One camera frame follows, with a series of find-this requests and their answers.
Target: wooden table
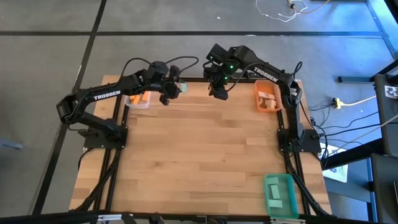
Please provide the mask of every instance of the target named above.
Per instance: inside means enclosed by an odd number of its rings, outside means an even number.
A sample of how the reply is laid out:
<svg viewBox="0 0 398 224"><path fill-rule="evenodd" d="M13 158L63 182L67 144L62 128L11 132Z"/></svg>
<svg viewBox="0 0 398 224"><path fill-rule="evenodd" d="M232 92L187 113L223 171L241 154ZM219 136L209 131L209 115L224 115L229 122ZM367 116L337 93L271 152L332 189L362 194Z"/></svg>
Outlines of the wooden table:
<svg viewBox="0 0 398 224"><path fill-rule="evenodd" d="M103 83L117 79L104 76ZM277 115L256 111L253 83L236 85L227 101L208 96L207 83L188 82L187 87L168 106L152 93L148 110L130 110L111 210L267 215L264 176L285 173L277 151ZM97 102L94 114L110 118L115 100ZM304 96L302 103L307 108ZM310 128L302 111L300 117ZM70 208L79 206L97 184L103 155L104 149L95 149L83 158ZM312 154L300 155L308 189L331 213L320 162ZM303 213L297 186L296 196Z"/></svg>

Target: floor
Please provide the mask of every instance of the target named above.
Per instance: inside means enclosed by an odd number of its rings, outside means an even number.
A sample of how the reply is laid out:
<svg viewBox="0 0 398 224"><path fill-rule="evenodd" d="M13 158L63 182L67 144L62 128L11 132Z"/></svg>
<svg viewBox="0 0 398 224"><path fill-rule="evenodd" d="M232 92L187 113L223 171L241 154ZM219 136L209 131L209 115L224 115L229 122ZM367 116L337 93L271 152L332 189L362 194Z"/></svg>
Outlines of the floor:
<svg viewBox="0 0 398 224"><path fill-rule="evenodd" d="M305 1L310 9L321 4ZM0 30L90 31L100 3L100 0L0 0ZM378 31L363 2L331 2L316 13L299 15L286 23L260 15L254 3L254 0L113 0L106 4L99 31ZM397 28L382 0L371 0L371 4L388 27L387 32ZM289 13L285 1L259 0L258 6L270 16L276 16L277 12ZM391 35L391 40L398 49L396 36ZM0 35L0 136L25 147L21 151L0 148L0 217L30 213L60 123L55 105L72 89L87 43L87 36ZM297 78L303 81L310 107L325 105L333 97L350 103L373 96L375 92L371 85L338 84L337 76L370 76L393 61L380 37L97 37L81 87L99 85L103 75L119 74L131 57L153 61L195 55L203 62L214 43L225 48L247 45L263 60L287 71L292 71L297 62L302 61L303 67ZM177 65L186 63L182 60ZM145 65L137 62L128 69L134 72L142 68ZM201 65L187 70L184 75L200 77ZM324 126L347 125L351 120L375 111L375 99L341 110L332 109ZM326 112L316 111L311 116L321 123ZM375 115L354 123L352 128L378 122ZM328 129L328 133L337 131ZM349 141L364 132L366 130L352 131L340 134L336 139ZM360 141L367 142L380 136L376 131ZM330 144L343 145L335 140ZM82 145L82 137L67 132L44 206L45 213L68 210ZM333 213L339 213L345 198L335 200L335 195L331 194L332 198L336 201L332 204ZM349 218L346 216L347 213L339 215ZM362 219L366 214L352 216Z"/></svg>

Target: black metal frame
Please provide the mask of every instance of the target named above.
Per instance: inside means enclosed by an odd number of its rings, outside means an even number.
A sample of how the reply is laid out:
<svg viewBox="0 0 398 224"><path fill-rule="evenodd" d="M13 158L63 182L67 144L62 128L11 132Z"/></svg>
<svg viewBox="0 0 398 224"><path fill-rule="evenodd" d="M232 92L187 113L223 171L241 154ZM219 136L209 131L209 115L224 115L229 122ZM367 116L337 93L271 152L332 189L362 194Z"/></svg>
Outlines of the black metal frame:
<svg viewBox="0 0 398 224"><path fill-rule="evenodd" d="M392 45L389 41L388 35L385 33L384 29L382 28L382 25L378 21L377 15L374 13L372 7L370 6L370 3L366 1L366 4L368 5L368 9L371 13L371 15L374 18L374 21L377 25L377 28L379 29L379 32L277 32L277 31L98 31L98 27L100 26L100 22L104 13L104 9L106 6L107 0L101 0L101 3L99 5L98 13L96 15L96 19L93 25L93 28L91 31L49 31L49 30L37 30L37 31L26 31L26 30L12 30L12 31L0 31L0 37L1 36L88 36L88 43L85 49L85 52L83 54L83 58L81 61L81 68L80 71L77 75L76 81L73 85L72 92L76 91L77 89L80 88L83 76L86 71L86 67L88 64L89 57L91 55L91 51L93 49L93 45L95 42L95 39L97 36L139 36L139 35L236 35L236 36L242 36L242 35L258 35L258 36L310 36L310 37L316 37L316 36L324 36L324 37L333 37L333 36L339 36L339 37L352 37L352 36L376 36L376 37L382 37L383 40L385 41L388 49L390 50L391 54L393 57L396 57L397 53L395 52L394 48L392 48ZM256 78L248 78L245 80L241 80L241 82L253 82L256 80ZM190 82L202 82L203 80L200 78L189 78ZM120 101L120 98L117 99L116 105L115 105L115 110L114 110L114 119L116 119L117 111L119 110L119 105L118 103ZM128 108L124 109L123 113L123 121L122 124L126 124L125 114L127 114ZM45 198L47 196L47 192L49 190L52 177L58 162L58 158L60 155L60 151L62 149L63 142L65 140L65 135L67 132L68 126L66 124L60 123L57 133L55 135L51 150L50 150L50 156L49 159L45 165L45 174L42 176L40 179L40 190L37 192L37 197L35 197L35 205L32 209L32 214L33 215L38 215L41 214L44 203L45 203ZM103 159L103 170L101 170L101 175L104 174L105 172L105 167L108 166L109 164L109 157L110 157L110 149L105 149L104 153L104 159ZM296 157L295 156L295 161L296 164L298 165L298 173L301 173L301 161L299 155ZM114 180L116 179L116 172L113 174L111 177L111 185L114 187ZM109 188L108 191L108 198L107 198L107 209L110 209L111 206L111 199L112 199L112 190L113 187ZM94 207L98 209L99 204L101 200L101 194L98 195L98 197L95 200L95 205ZM170 217L175 217L176 220L180 220L182 217L196 217L197 216L189 216L189 215L164 215L165 219L169 219ZM264 221L265 217L230 217L232 218L231 220L234 221Z"/></svg>

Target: orange container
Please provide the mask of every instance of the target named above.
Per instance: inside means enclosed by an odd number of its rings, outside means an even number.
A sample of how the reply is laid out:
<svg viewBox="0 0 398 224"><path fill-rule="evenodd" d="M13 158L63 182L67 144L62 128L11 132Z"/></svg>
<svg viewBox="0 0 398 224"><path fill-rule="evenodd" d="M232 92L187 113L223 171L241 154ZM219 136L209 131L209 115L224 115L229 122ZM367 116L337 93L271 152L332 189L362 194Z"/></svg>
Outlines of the orange container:
<svg viewBox="0 0 398 224"><path fill-rule="evenodd" d="M276 108L261 108L258 94L259 91L275 95ZM276 113L283 108L279 86L268 80L257 80L254 83L254 100L257 110L262 113Z"/></svg>

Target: green plastic tray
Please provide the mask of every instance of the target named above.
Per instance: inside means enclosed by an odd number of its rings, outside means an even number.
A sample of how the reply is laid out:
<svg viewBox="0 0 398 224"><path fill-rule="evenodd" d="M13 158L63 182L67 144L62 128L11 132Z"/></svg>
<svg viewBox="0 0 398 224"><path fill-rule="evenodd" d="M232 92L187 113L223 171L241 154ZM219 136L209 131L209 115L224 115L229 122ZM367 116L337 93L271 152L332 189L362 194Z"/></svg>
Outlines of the green plastic tray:
<svg viewBox="0 0 398 224"><path fill-rule="evenodd" d="M298 218L299 209L290 174L268 174L264 178L266 207L272 218Z"/></svg>

